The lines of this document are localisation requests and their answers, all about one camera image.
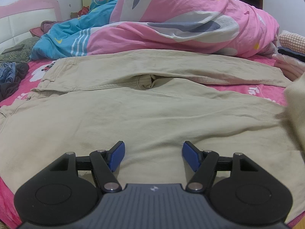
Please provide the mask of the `beige khaki trousers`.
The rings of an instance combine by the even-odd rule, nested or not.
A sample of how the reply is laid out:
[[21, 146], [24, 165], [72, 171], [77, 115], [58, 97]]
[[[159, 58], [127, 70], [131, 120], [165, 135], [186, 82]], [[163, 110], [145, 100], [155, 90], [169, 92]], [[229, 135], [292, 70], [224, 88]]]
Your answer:
[[222, 156], [243, 152], [304, 211], [303, 147], [272, 96], [215, 84], [290, 85], [276, 67], [241, 58], [136, 50], [57, 60], [24, 100], [1, 108], [1, 178], [15, 192], [66, 152], [88, 155], [124, 141], [118, 180], [187, 182], [185, 141]]

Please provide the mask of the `dark blue crumpled clothes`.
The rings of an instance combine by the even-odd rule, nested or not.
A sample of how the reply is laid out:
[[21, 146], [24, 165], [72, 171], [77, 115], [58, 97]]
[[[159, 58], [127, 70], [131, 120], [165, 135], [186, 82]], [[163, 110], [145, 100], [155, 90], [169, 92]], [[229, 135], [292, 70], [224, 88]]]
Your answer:
[[19, 88], [21, 81], [29, 71], [27, 63], [2, 62], [1, 63], [1, 97], [0, 101], [12, 96]]

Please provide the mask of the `pink floral bed sheet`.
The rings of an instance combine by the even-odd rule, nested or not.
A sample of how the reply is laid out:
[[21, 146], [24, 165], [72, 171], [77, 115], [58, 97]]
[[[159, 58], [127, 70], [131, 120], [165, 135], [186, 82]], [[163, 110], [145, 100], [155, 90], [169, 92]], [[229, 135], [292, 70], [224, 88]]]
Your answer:
[[[16, 100], [24, 100], [28, 93], [34, 87], [37, 87], [41, 78], [51, 66], [50, 60], [30, 61], [29, 71], [26, 77], [21, 81], [19, 89], [9, 98], [1, 102], [1, 106], [9, 106]], [[284, 98], [284, 89], [268, 85], [233, 85], [233, 86], [215, 86], [219, 91], [230, 90], [241, 94], [253, 95], [265, 98], [282, 106], [286, 105]], [[1, 228], [17, 228], [21, 220], [14, 208], [14, 195], [1, 180]]]

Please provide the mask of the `pink white folded garment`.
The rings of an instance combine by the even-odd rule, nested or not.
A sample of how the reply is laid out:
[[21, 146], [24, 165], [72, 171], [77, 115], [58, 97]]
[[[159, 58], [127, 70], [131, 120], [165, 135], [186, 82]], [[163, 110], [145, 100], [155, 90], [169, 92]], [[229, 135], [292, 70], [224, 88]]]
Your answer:
[[272, 58], [275, 60], [274, 67], [280, 68], [289, 80], [295, 81], [304, 74], [304, 62], [281, 54], [273, 54]]

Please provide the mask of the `olive patterned pillow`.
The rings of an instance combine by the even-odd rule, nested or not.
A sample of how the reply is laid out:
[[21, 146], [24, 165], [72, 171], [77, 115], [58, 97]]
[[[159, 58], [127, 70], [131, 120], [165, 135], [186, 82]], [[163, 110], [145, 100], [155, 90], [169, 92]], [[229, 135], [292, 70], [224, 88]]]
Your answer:
[[30, 61], [31, 50], [39, 39], [39, 37], [31, 37], [23, 40], [16, 45], [17, 47], [23, 45], [23, 48], [18, 51], [1, 54], [1, 62], [28, 63]]

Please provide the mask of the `dark blue folded garment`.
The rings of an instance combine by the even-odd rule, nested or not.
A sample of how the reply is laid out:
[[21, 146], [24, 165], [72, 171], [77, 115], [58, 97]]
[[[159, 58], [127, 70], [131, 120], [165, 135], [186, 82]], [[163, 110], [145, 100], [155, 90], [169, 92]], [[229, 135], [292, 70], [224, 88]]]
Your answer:
[[288, 48], [278, 47], [278, 53], [283, 54], [283, 55], [287, 55], [287, 56], [296, 58], [297, 60], [300, 60], [302, 62], [305, 62], [305, 55], [304, 54], [292, 51]]

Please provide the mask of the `beige knitted folded sweater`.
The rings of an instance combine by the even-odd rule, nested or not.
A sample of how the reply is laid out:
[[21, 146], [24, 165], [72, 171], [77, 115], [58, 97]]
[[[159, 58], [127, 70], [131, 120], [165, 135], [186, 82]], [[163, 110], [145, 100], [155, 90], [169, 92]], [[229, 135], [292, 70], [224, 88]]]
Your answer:
[[282, 47], [288, 48], [294, 52], [305, 54], [305, 36], [282, 31], [279, 35], [279, 43]]

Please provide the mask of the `maroon garment by headboard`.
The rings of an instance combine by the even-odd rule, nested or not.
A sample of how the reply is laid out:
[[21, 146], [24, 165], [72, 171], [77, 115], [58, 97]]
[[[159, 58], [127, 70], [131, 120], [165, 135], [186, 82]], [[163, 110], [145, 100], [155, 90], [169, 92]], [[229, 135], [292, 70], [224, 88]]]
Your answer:
[[41, 37], [42, 35], [46, 34], [56, 21], [43, 21], [39, 27], [31, 28], [30, 33], [34, 37]]

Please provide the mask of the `pink white headboard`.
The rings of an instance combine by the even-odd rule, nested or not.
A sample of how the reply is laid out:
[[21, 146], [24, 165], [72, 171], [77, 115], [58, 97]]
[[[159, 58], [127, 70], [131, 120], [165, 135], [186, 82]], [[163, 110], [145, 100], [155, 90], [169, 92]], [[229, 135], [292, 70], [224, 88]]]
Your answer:
[[1, 6], [1, 52], [30, 38], [30, 29], [46, 20], [62, 20], [57, 0], [18, 0]]

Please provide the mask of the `pink and blue quilt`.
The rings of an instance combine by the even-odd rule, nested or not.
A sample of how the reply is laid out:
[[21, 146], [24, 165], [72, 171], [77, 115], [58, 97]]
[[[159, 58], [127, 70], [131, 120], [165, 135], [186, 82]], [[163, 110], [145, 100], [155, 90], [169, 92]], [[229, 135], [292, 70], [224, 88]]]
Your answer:
[[275, 52], [279, 24], [240, 0], [91, 0], [89, 12], [54, 24], [32, 60], [167, 49], [249, 58]]

